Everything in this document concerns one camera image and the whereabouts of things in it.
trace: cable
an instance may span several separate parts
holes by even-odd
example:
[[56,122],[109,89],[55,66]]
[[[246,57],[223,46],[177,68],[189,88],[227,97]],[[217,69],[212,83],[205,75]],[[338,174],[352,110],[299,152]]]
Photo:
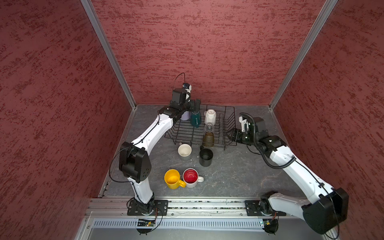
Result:
[[271,221],[273,221],[273,220],[275,219],[275,217],[276,217],[276,211],[275,211],[275,215],[273,216],[273,218],[272,218],[272,220],[271,220]]
[[[160,112],[159,111],[157,111],[157,117],[159,118],[158,120],[157,120],[157,123],[156,123],[156,125],[158,125],[159,124],[159,122],[160,122]],[[137,145],[137,144],[139,144],[140,142],[143,142],[143,140],[144,140],[144,138],[146,137],[146,136],[148,136],[148,134],[156,127],[156,125],[155,126],[153,126],[153,128],[140,140],[140,141],[138,141],[137,143],[135,143],[135,144],[133,144],[133,145],[131,145],[131,146],[129,146],[129,147],[126,147],[126,148],[123,148],[123,149],[120,149],[120,151],[118,151],[116,154],[115,154],[115,156],[113,156],[113,159],[112,159],[112,161],[111,161],[111,164],[109,165],[109,169],[108,169],[108,175],[109,175],[109,178],[112,180],[112,181],[114,181],[114,182],[131,182],[131,181],[117,181],[117,180],[114,180],[113,178],[112,178],[112,176],[111,176],[111,166],[112,166],[112,163],[113,163],[113,161],[115,160],[115,158],[116,158],[116,156],[121,152],[121,151],[123,151],[123,150],[125,150],[125,149],[127,149],[127,148],[130,148],[130,147],[133,147],[133,146],[135,146],[135,145]],[[132,148],[131,149],[131,151],[129,152],[129,154],[128,154],[128,156],[131,154],[131,152],[134,150],[134,148]]]
[[267,158],[265,157],[264,153],[263,153],[263,149],[257,145],[257,141],[256,141],[256,122],[255,120],[253,119],[253,117],[251,115],[249,115],[248,113],[240,113],[240,116],[242,117],[246,117],[247,119],[250,119],[253,123],[253,144],[255,145],[256,149],[260,152],[260,155],[262,156],[264,162],[267,164],[267,166],[269,166],[270,168],[273,168],[273,169],[283,169],[283,168],[286,168],[288,167],[289,165],[291,165],[296,157],[295,156],[292,156],[292,158],[285,164],[281,165],[281,166],[274,166],[272,164],[270,164],[267,160]]
[[185,83],[185,73],[180,73],[180,74],[175,78],[175,80],[173,81],[173,84],[172,84],[172,90],[173,90],[173,86],[175,85],[176,79],[177,79],[181,74],[184,74],[184,83]]
[[159,209],[159,210],[161,212],[161,220],[160,220],[159,224],[154,229],[149,231],[149,233],[152,232],[153,230],[155,230],[158,226],[160,226],[161,222],[163,221],[163,211],[161,209]]
[[252,152],[252,151],[249,149],[248,145],[247,145],[247,148],[248,148],[248,150],[249,150],[251,153],[254,153],[254,154],[257,154],[257,155],[261,155],[261,154],[258,153],[258,152]]
[[277,220],[276,220],[276,228],[275,228],[275,233],[277,232],[277,228],[279,227],[279,216],[277,216]]
[[126,148],[121,149],[121,150],[118,151],[118,152],[115,154],[115,156],[113,157],[113,159],[112,159],[112,161],[111,161],[111,164],[109,165],[109,169],[108,169],[108,175],[109,175],[109,178],[110,178],[112,181],[114,181],[114,182],[131,182],[131,181],[117,181],[117,180],[114,180],[114,179],[112,178],[112,176],[111,176],[111,166],[112,166],[112,163],[113,163],[113,161],[115,160],[116,156],[117,156],[121,151],[123,151],[123,150],[125,150],[125,149],[127,149],[127,148],[130,148],[130,147],[132,147],[132,146],[129,146],[129,147],[126,147]]
[[137,199],[139,200],[139,202],[141,202],[142,204],[145,204],[145,203],[143,203],[143,202],[140,200],[139,195],[138,195],[138,193],[137,193],[137,191],[136,191],[136,188],[135,188],[135,184],[134,184],[133,182],[131,182],[131,181],[129,181],[129,182],[132,184],[133,189],[135,190],[135,194],[136,194]]
[[[297,162],[300,166],[302,166],[305,170],[307,170],[311,176],[316,180],[316,182],[324,189],[324,191],[327,193],[327,195],[329,195],[328,191],[324,188],[324,186],[317,180],[317,178],[314,177],[314,175],[311,173],[311,171],[309,171],[309,169],[307,169],[304,165],[302,165],[301,163],[299,163],[298,161],[295,160],[295,162]],[[333,213],[335,214],[335,217],[336,217],[336,221],[337,221],[337,236],[336,238],[332,238],[330,236],[328,236],[326,233],[325,235],[330,238],[330,239],[333,239],[333,240],[336,240],[339,238],[339,235],[340,235],[340,224],[339,224],[339,219],[337,218],[337,214],[336,214],[336,209],[335,209],[335,204],[333,203],[333,199],[331,197],[328,197],[329,200],[331,200],[332,202],[332,207],[333,207]]]

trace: red textured wall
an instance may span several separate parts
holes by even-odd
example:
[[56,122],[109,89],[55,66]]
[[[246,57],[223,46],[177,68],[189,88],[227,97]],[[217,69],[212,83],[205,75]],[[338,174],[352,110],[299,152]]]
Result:
[[275,108],[295,154],[348,192],[343,239],[384,236],[383,13],[339,0]]
[[79,0],[0,19],[0,239],[73,240],[130,107]]
[[268,105],[324,0],[92,3],[137,103],[169,103],[186,72],[202,103]]

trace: white mug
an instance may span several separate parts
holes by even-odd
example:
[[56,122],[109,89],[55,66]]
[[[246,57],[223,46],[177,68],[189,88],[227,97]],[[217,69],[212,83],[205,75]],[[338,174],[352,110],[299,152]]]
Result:
[[212,125],[215,125],[216,123],[216,112],[213,109],[208,109],[208,111],[204,112],[205,120],[204,123],[211,123]]
[[190,158],[192,148],[189,144],[180,143],[180,146],[177,149],[177,152],[179,153],[179,155],[183,160],[188,160]]
[[183,181],[187,184],[187,187],[196,187],[198,182],[204,182],[204,178],[200,177],[197,171],[193,168],[188,168],[183,172]]

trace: dish rack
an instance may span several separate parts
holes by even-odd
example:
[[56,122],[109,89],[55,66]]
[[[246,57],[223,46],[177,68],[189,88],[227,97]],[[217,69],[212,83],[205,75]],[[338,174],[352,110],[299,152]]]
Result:
[[216,123],[214,125],[214,147],[223,147],[224,150],[227,146],[237,146],[237,142],[229,140],[225,135],[226,132],[231,130],[236,125],[235,108],[230,106],[220,105],[200,105],[201,124],[199,127],[194,127],[190,124],[189,120],[178,120],[171,129],[169,129],[164,137],[173,140],[173,143],[178,142],[202,145],[204,137],[204,112],[208,109],[213,109],[216,112]]

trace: mounting plate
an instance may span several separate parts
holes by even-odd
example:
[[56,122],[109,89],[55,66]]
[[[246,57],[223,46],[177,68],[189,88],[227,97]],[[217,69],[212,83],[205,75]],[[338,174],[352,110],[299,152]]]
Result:
[[[163,216],[167,215],[168,211],[168,200],[155,200],[155,206],[158,209],[161,209]],[[152,211],[149,215],[144,215],[138,208],[135,203],[135,201],[130,201],[128,211],[127,211],[128,216],[154,216],[155,211]]]
[[[247,211],[247,216],[263,216],[265,217],[265,215],[262,214],[262,212],[260,212],[258,210],[258,206],[259,206],[259,202],[258,200],[246,200],[245,201],[245,209]],[[276,212],[276,216],[287,216],[287,214],[285,212]]]

